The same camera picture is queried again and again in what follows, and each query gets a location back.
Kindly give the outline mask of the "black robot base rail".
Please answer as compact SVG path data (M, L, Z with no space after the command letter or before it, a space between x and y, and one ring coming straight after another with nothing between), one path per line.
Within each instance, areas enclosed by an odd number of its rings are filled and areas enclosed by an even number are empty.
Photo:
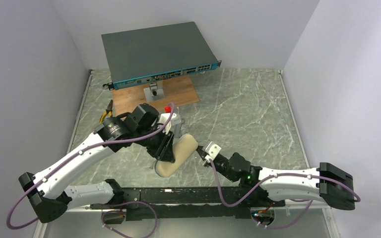
M249 219L251 211L264 207L284 207L285 201L269 200L255 191L239 205L229 208L222 204L216 187L124 187L127 221L153 218L232 217Z

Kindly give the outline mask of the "beige umbrella case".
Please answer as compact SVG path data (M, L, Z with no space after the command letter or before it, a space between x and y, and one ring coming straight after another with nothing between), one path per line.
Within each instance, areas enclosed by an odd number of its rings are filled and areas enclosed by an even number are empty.
M197 150L198 142L191 134L184 134L173 145L173 156L175 161L156 162L154 170L162 178L168 178L173 175Z

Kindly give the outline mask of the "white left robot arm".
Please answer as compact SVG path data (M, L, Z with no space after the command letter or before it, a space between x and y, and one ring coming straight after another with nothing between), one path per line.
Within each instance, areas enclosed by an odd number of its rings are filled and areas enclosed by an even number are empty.
M59 218L65 211L92 204L119 207L124 191L115 179L91 185L72 185L94 164L132 144L146 148L158 161L174 162L174 111L159 113L149 104L138 105L133 112L108 117L75 149L36 174L24 173L19 182L42 223Z

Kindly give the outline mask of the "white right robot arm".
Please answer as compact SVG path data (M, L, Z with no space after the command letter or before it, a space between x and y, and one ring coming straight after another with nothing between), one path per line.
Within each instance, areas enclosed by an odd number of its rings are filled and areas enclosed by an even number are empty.
M361 199L354 191L353 176L337 166L321 162L319 167L302 170L278 170L254 166L235 152L230 158L220 154L220 146L198 146L196 151L205 167L214 170L215 179L222 175L239 183L241 193L227 203L221 185L220 200L227 207L263 206L285 200L318 201L339 210L354 210Z

